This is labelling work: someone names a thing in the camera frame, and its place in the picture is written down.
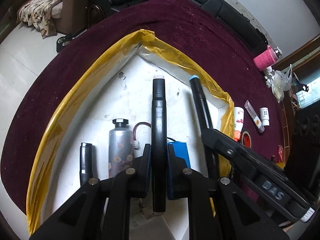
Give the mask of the silver floral tube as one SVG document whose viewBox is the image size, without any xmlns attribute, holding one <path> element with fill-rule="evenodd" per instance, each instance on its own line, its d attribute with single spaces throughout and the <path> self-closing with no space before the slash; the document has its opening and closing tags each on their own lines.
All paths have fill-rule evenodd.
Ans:
<svg viewBox="0 0 320 240">
<path fill-rule="evenodd" d="M 108 177 L 132 166 L 134 161 L 133 132 L 127 119 L 113 119 L 114 129 L 109 131 L 108 141 Z"/>
</svg>

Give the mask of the black marker white cap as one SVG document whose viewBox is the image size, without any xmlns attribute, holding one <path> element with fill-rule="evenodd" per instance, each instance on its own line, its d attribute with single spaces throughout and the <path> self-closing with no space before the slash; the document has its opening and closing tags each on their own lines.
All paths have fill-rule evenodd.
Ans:
<svg viewBox="0 0 320 240">
<path fill-rule="evenodd" d="M 167 106 L 165 79 L 154 76 L 151 104 L 152 209 L 156 216 L 166 210 L 167 190 Z"/>
</svg>

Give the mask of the white foam box yellow tape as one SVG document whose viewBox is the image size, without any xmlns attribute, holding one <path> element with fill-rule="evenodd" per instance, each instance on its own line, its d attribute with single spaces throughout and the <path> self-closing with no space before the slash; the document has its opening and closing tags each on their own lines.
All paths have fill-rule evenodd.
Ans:
<svg viewBox="0 0 320 240">
<path fill-rule="evenodd" d="M 29 179 L 29 233 L 34 233 L 79 188 L 82 142 L 93 144 L 95 174 L 107 178 L 112 120 L 127 119 L 130 127 L 151 120 L 152 80 L 156 75 L 165 78 L 169 136 L 186 142 L 195 170 L 206 170 L 189 78 L 200 78 L 213 126 L 229 137 L 234 131 L 234 102 L 195 61 L 153 31 L 140 29 L 103 52 L 52 114 Z"/>
</svg>

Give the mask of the white bottle orange cap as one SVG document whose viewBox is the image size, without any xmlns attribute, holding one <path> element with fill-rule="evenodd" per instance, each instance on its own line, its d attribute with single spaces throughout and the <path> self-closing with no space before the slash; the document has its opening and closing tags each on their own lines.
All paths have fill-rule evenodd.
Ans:
<svg viewBox="0 0 320 240">
<path fill-rule="evenodd" d="M 234 107 L 234 140 L 239 141 L 244 126 L 244 109 Z"/>
</svg>

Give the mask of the black electrical tape roll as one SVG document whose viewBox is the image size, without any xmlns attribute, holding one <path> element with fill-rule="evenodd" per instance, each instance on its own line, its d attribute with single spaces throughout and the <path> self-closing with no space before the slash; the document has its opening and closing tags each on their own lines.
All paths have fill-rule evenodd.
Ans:
<svg viewBox="0 0 320 240">
<path fill-rule="evenodd" d="M 241 134 L 241 144 L 247 148 L 252 148 L 252 138 L 248 130 L 244 130 Z"/>
</svg>

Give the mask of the black marker teal cap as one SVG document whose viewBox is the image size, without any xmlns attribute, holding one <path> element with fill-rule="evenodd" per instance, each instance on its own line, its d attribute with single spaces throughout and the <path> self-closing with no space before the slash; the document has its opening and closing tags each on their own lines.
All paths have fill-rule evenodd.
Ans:
<svg viewBox="0 0 320 240">
<path fill-rule="evenodd" d="M 196 107 L 197 118 L 199 121 L 199 126 L 201 133 L 205 129 L 213 129 L 212 119 L 208 109 L 208 104 L 206 96 L 204 94 L 200 78 L 197 75 L 191 76 L 189 79 L 190 87 L 193 94 L 193 100 Z M 206 166 L 208 171 L 208 177 L 210 179 L 219 179 L 220 170 L 219 170 L 219 157 L 216 153 L 213 153 L 209 147 L 205 144 L 204 146 L 204 155 L 206 159 Z"/>
</svg>

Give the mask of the red plastic packet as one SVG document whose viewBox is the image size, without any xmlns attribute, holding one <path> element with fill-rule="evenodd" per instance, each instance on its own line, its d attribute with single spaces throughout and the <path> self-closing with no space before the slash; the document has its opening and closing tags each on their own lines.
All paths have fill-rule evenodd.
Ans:
<svg viewBox="0 0 320 240">
<path fill-rule="evenodd" d="M 278 162 L 282 163 L 283 162 L 283 157 L 284 157 L 284 149 L 283 146 L 278 145 Z"/>
</svg>

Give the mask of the short black marker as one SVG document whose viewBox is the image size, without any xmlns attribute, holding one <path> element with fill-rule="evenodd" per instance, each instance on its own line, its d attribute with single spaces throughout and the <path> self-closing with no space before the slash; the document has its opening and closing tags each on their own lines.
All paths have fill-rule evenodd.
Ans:
<svg viewBox="0 0 320 240">
<path fill-rule="evenodd" d="M 93 145 L 87 142 L 82 142 L 80 145 L 80 186 L 84 185 L 93 177 L 92 165 L 92 150 Z"/>
</svg>

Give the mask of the small white pill bottle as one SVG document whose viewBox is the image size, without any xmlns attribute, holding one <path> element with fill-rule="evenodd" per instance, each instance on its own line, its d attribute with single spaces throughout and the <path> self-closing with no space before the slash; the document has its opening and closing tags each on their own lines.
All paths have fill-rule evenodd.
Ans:
<svg viewBox="0 0 320 240">
<path fill-rule="evenodd" d="M 260 120 L 261 120 L 263 126 L 269 126 L 270 125 L 270 116 L 269 116 L 268 108 L 267 107 L 260 108 L 259 113 L 260 113 Z"/>
</svg>

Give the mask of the white cream tube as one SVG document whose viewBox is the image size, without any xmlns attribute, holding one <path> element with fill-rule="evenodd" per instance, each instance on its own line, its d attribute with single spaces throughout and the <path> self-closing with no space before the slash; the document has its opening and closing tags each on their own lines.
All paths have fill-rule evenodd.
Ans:
<svg viewBox="0 0 320 240">
<path fill-rule="evenodd" d="M 253 120 L 258 132 L 261 134 L 264 132 L 265 128 L 259 118 L 259 116 L 257 115 L 257 113 L 255 112 L 255 110 L 253 109 L 252 105 L 250 104 L 250 102 L 247 100 L 245 102 L 244 105 L 246 111 L 248 112 L 249 116 L 251 117 L 251 119 Z"/>
</svg>

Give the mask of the clear plastic bag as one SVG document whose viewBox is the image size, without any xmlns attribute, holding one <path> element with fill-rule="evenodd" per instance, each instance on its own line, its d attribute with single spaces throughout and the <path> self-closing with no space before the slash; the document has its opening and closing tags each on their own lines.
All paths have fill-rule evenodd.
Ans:
<svg viewBox="0 0 320 240">
<path fill-rule="evenodd" d="M 272 93 L 277 103 L 284 99 L 284 92 L 288 91 L 292 85 L 292 65 L 287 68 L 286 72 L 276 70 L 272 81 Z"/>
</svg>

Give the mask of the white stuffed toy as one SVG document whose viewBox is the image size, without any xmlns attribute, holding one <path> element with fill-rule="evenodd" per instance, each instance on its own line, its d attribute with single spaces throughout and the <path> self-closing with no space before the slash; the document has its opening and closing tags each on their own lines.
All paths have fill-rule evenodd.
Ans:
<svg viewBox="0 0 320 240">
<path fill-rule="evenodd" d="M 271 66 L 269 66 L 263 70 L 263 73 L 264 73 L 264 78 L 266 80 L 267 87 L 272 88 L 274 83 L 275 71 L 272 69 Z"/>
</svg>

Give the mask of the pink knit covered bottle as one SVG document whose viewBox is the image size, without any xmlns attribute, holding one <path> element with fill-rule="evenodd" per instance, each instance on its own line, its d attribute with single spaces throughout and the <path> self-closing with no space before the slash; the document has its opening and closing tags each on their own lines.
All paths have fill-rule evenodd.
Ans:
<svg viewBox="0 0 320 240">
<path fill-rule="evenodd" d="M 264 52 L 253 59 L 253 62 L 259 71 L 263 71 L 267 67 L 275 64 L 281 58 L 282 54 L 283 53 L 279 47 L 272 48 L 268 45 Z"/>
</svg>

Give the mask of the dark red tablecloth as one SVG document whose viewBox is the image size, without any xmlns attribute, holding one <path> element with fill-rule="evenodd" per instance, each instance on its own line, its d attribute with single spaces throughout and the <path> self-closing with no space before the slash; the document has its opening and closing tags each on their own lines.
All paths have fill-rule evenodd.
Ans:
<svg viewBox="0 0 320 240">
<path fill-rule="evenodd" d="M 237 106 L 249 101 L 266 107 L 270 125 L 255 131 L 249 118 L 253 150 L 265 158 L 284 143 L 282 108 L 253 62 L 254 56 L 223 23 L 188 0 L 150 0 L 112 15 L 74 39 L 43 70 L 22 100 L 1 160 L 1 178 L 11 200 L 26 210 L 27 188 L 35 154 L 54 111 L 94 61 L 124 36 L 151 30 L 160 40 L 199 64 Z"/>
</svg>

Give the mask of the black shoes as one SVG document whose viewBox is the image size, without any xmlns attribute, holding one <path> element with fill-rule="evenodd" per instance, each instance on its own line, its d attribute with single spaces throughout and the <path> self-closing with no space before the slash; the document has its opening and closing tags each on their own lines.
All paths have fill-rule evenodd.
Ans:
<svg viewBox="0 0 320 240">
<path fill-rule="evenodd" d="M 61 50 L 63 50 L 63 48 L 68 46 L 72 40 L 73 40 L 72 34 L 68 34 L 58 38 L 56 41 L 56 52 L 59 53 Z"/>
</svg>

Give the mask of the floral blanket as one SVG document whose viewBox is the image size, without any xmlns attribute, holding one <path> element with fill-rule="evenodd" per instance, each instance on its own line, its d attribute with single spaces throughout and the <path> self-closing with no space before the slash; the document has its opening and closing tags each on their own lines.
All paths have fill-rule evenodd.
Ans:
<svg viewBox="0 0 320 240">
<path fill-rule="evenodd" d="M 42 38 L 57 33 L 54 23 L 62 15 L 63 0 L 29 0 L 17 12 L 18 22 L 33 26 Z"/>
</svg>

